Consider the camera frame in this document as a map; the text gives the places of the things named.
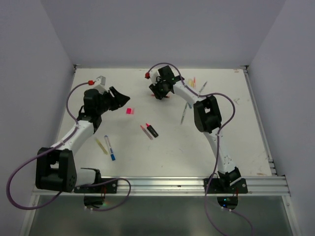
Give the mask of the green clear pen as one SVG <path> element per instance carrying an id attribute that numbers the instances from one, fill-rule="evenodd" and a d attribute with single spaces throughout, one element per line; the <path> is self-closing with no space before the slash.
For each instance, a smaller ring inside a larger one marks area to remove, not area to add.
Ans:
<path id="1" fill-rule="evenodd" d="M 183 122 L 184 122 L 187 108 L 188 108 L 188 103 L 186 103 L 185 106 L 184 106 L 184 110 L 183 110 L 182 118 L 181 118 L 181 121 L 180 121 L 180 125 L 182 125 Z"/>

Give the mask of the black highlighter body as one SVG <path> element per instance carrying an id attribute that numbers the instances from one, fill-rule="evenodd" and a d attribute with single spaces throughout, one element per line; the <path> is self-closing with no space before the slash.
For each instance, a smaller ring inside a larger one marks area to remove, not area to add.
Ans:
<path id="1" fill-rule="evenodd" d="M 152 134 L 152 136 L 154 138 L 158 137 L 158 133 L 155 131 L 155 129 L 148 123 L 146 123 L 146 128 L 148 129 L 148 131 Z"/>

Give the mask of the pink clear pen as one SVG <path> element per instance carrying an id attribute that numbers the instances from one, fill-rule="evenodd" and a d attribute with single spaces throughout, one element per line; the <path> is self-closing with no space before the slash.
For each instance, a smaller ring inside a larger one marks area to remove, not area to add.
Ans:
<path id="1" fill-rule="evenodd" d="M 150 140 L 153 140 L 152 136 L 150 135 L 150 133 L 144 128 L 144 126 L 140 125 L 142 131 L 147 135 L 147 137 L 150 139 Z"/>

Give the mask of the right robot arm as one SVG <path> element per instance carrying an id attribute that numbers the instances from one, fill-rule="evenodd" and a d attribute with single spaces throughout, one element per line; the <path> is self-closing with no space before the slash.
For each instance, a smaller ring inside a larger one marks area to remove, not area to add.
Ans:
<path id="1" fill-rule="evenodd" d="M 216 157 L 215 167 L 209 177 L 207 187 L 209 188 L 214 183 L 220 187 L 222 192 L 230 193 L 237 187 L 241 174 L 227 148 L 224 147 L 222 130 L 234 118 L 235 105 L 229 97 L 222 93 L 208 95 L 198 93 L 192 86 L 185 83 L 180 72 L 178 72 L 178 76 L 175 76 L 172 68 L 176 67 L 170 63 L 166 63 L 157 72 L 153 72 L 150 68 L 145 73 L 145 78 L 152 81 L 149 88 L 156 99 L 161 100 L 171 92 L 183 98 L 193 107 L 194 124 L 198 131 L 205 135 Z M 216 95 L 225 97 L 232 105 L 232 115 L 224 124 L 222 124 Z"/>

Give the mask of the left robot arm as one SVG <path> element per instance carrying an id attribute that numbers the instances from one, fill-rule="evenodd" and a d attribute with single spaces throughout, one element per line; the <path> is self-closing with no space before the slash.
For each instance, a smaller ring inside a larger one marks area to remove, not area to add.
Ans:
<path id="1" fill-rule="evenodd" d="M 97 193 L 102 187 L 100 171 L 94 168 L 76 170 L 75 154 L 82 145 L 98 130 L 101 116 L 107 111 L 123 107 L 129 96 L 119 93 L 114 87 L 108 90 L 92 88 L 84 92 L 83 105 L 75 125 L 50 148 L 38 151 L 35 185 L 38 189 L 57 192 L 72 192 L 76 187 L 86 188 Z"/>

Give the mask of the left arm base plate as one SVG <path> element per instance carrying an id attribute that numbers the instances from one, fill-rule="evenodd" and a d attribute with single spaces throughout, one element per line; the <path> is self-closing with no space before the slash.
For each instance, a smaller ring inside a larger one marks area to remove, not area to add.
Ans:
<path id="1" fill-rule="evenodd" d="M 79 194 L 116 194 L 118 187 L 118 180 L 115 178 L 102 178 L 100 183 L 109 182 L 106 184 L 93 186 L 93 187 L 76 187 L 74 193 Z"/>

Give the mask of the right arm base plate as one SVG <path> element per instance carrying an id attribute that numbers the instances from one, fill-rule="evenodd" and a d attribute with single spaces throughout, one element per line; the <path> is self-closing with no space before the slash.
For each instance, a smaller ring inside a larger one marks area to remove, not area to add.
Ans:
<path id="1" fill-rule="evenodd" d="M 203 179 L 204 189 L 207 189 L 209 178 Z M 247 194 L 248 187 L 245 178 L 241 178 L 234 184 L 223 184 L 220 178 L 213 178 L 207 190 L 208 194 Z"/>

